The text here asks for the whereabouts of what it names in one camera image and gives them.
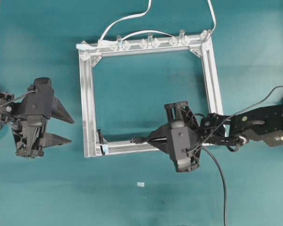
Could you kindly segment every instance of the square aluminum frame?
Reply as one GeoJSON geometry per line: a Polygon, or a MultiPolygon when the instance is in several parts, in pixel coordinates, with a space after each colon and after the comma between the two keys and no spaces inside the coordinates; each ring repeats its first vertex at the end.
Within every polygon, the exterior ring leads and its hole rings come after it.
{"type": "Polygon", "coordinates": [[[145,43],[146,40],[130,40],[125,41],[126,48],[120,47],[114,51],[111,47],[97,43],[87,44],[85,41],[76,45],[79,51],[84,156],[86,158],[102,156],[101,148],[105,155],[158,150],[148,143],[135,144],[130,140],[108,142],[104,139],[104,143],[100,144],[96,128],[92,69],[104,57],[189,50],[202,61],[209,112],[223,114],[213,44],[211,37],[206,38],[207,34],[208,32],[204,30],[201,34],[186,35],[185,42],[180,41],[179,36],[175,37],[178,43],[172,43],[170,38],[155,38],[156,45],[152,44],[147,47],[141,45],[141,42],[145,43]]]}

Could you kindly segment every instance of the black cable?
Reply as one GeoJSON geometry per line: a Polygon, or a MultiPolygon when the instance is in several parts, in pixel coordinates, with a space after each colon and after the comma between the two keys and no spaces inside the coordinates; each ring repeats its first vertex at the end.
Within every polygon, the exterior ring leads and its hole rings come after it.
{"type": "Polygon", "coordinates": [[[228,121],[229,119],[231,119],[232,117],[234,117],[234,116],[237,115],[237,114],[241,114],[241,113],[243,113],[244,111],[247,111],[247,110],[249,110],[250,108],[253,108],[253,107],[255,107],[255,106],[257,106],[257,105],[263,103],[264,101],[266,101],[266,100],[270,97],[270,95],[271,95],[277,88],[283,88],[283,86],[276,86],[276,87],[274,87],[274,88],[269,92],[269,94],[268,94],[263,100],[261,100],[261,101],[255,103],[255,104],[253,104],[253,105],[250,105],[250,106],[248,106],[248,107],[242,109],[241,111],[238,111],[238,112],[232,114],[231,116],[226,117],[226,119],[224,119],[218,126],[216,126],[216,128],[215,128],[199,145],[195,146],[195,147],[191,150],[191,152],[194,152],[195,150],[197,150],[198,148],[200,148],[200,147],[202,146],[202,144],[205,143],[205,142],[217,131],[217,129],[219,129],[220,126],[224,125],[224,123],[225,123],[226,121],[228,121]]]}
{"type": "Polygon", "coordinates": [[[3,106],[9,105],[10,103],[13,103],[14,101],[17,101],[17,100],[19,100],[19,99],[24,98],[24,97],[25,97],[27,94],[29,94],[29,93],[35,93],[35,92],[36,92],[35,90],[27,91],[26,93],[22,94],[21,96],[15,98],[15,99],[12,99],[12,100],[10,100],[10,101],[8,101],[8,102],[5,102],[4,104],[1,104],[1,105],[0,105],[0,108],[3,107],[3,106]]]}
{"type": "Polygon", "coordinates": [[[224,225],[227,226],[227,192],[226,192],[226,184],[225,184],[225,176],[222,172],[221,166],[219,165],[218,160],[215,158],[215,156],[208,150],[206,149],[204,146],[201,147],[203,150],[205,150],[209,156],[214,160],[214,162],[216,163],[216,166],[218,167],[221,179],[222,179],[222,184],[223,184],[223,193],[224,193],[224,203],[223,203],[223,218],[224,218],[224,225]]]}

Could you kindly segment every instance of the teal mat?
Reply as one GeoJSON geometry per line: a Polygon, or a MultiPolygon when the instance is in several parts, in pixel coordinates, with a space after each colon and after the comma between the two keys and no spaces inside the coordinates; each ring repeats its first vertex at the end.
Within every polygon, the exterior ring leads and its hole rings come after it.
{"type": "MultiPolygon", "coordinates": [[[[213,5],[217,72],[230,114],[283,84],[283,0],[213,5]]],[[[1,1],[0,90],[20,95],[34,78],[51,77],[75,124],[52,119],[48,132],[73,142],[36,160],[16,157],[10,129],[0,132],[0,226],[222,225],[221,178],[205,153],[193,173],[175,173],[162,152],[83,158],[75,44],[96,42],[109,23],[146,6],[146,0],[1,1]]],[[[201,32],[211,25],[206,0],[154,0],[146,16],[118,23],[108,38],[144,29],[201,32]]],[[[143,135],[166,122],[163,104],[180,100],[206,113],[201,70],[189,52],[103,59],[94,69],[98,127],[109,140],[143,135]]],[[[278,90],[265,105],[282,97],[278,90]]],[[[227,181],[229,225],[283,226],[283,146],[251,142],[237,153],[210,150],[227,181]]]]}

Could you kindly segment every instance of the wire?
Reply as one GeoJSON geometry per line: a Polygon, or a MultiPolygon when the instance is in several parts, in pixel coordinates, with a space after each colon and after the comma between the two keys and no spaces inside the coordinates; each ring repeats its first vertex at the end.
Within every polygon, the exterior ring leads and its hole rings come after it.
{"type": "Polygon", "coordinates": [[[126,19],[132,19],[132,18],[137,18],[137,17],[141,17],[145,14],[147,14],[147,12],[150,10],[151,8],[151,4],[152,4],[152,0],[149,0],[148,1],[148,8],[146,11],[144,11],[143,13],[138,13],[138,14],[133,14],[133,15],[129,15],[129,16],[125,16],[125,17],[122,17],[116,21],[114,21],[113,23],[111,23],[106,29],[105,31],[103,32],[102,36],[100,37],[100,40],[103,40],[107,34],[107,32],[110,30],[110,28],[115,25],[117,22],[120,22],[122,20],[126,20],[126,19]]]}
{"type": "Polygon", "coordinates": [[[164,34],[170,37],[173,37],[173,35],[165,33],[165,32],[160,32],[156,30],[143,30],[143,31],[138,31],[138,32],[133,32],[131,34],[126,35],[125,37],[122,38],[122,41],[125,41],[127,38],[130,38],[132,36],[138,35],[138,34],[144,34],[144,33],[158,33],[158,34],[164,34]]]}
{"type": "Polygon", "coordinates": [[[10,101],[4,103],[4,104],[1,104],[1,105],[0,105],[0,108],[3,107],[3,106],[9,105],[10,103],[15,102],[15,101],[17,101],[17,100],[19,100],[19,99],[24,98],[24,97],[25,97],[27,94],[29,94],[29,93],[35,93],[35,92],[36,92],[35,90],[28,91],[28,92],[22,94],[21,96],[15,98],[15,99],[12,99],[12,100],[10,100],[10,101]]]}
{"type": "Polygon", "coordinates": [[[226,192],[226,184],[225,184],[225,176],[222,172],[221,166],[218,162],[218,160],[215,158],[215,156],[204,146],[201,147],[203,150],[205,150],[209,156],[214,160],[216,163],[216,166],[218,167],[218,170],[220,172],[220,176],[222,179],[222,184],[223,184],[223,194],[224,194],[224,203],[223,203],[223,218],[224,218],[224,225],[227,226],[227,192],[226,192]]]}
{"type": "Polygon", "coordinates": [[[231,118],[234,117],[235,115],[241,114],[241,113],[243,113],[244,111],[247,111],[247,110],[249,110],[250,108],[253,108],[253,107],[255,107],[255,106],[257,106],[257,105],[263,103],[263,102],[266,101],[266,100],[270,97],[270,95],[271,95],[276,89],[278,89],[278,88],[283,88],[283,86],[276,86],[276,87],[274,87],[274,88],[269,92],[269,94],[268,94],[263,100],[261,100],[261,101],[255,103],[255,104],[253,104],[253,105],[250,105],[250,106],[248,106],[248,107],[242,109],[241,111],[238,111],[238,112],[232,114],[231,116],[227,117],[226,119],[224,119],[218,126],[216,126],[216,128],[215,128],[199,145],[195,146],[191,151],[193,152],[193,151],[195,151],[196,149],[198,149],[199,147],[201,147],[202,144],[205,143],[205,142],[217,131],[217,129],[219,129],[219,127],[222,126],[226,121],[228,121],[229,119],[231,119],[231,118]]]}

